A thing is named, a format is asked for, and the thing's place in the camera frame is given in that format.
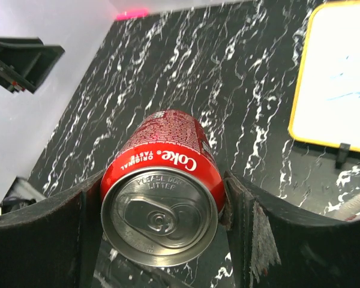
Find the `red Coke can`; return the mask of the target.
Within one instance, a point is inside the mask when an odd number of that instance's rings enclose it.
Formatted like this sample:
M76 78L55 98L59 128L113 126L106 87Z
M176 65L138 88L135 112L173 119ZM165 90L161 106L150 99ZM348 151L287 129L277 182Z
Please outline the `red Coke can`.
M222 177L201 124L180 110L148 116L106 169L101 222L112 246L147 266L201 255L225 205Z

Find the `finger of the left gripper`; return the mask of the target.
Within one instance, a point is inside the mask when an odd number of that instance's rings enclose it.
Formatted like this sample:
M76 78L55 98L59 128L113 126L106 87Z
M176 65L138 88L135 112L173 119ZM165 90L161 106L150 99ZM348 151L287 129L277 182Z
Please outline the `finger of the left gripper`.
M38 37L0 37L0 86L11 93L34 93L64 53Z

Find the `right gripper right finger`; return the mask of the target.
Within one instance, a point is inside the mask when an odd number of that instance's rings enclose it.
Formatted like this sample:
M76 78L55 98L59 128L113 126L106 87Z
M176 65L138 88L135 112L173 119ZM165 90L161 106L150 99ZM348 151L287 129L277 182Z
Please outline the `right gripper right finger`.
M360 287L360 219L315 214L228 171L223 184L236 287Z

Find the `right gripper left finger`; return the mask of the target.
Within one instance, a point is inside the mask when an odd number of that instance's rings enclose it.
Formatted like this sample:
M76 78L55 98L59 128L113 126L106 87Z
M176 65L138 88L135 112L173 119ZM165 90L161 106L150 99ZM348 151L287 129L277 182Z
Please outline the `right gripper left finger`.
M0 287L91 286L103 234L103 175L50 197L39 192L41 201L0 215Z

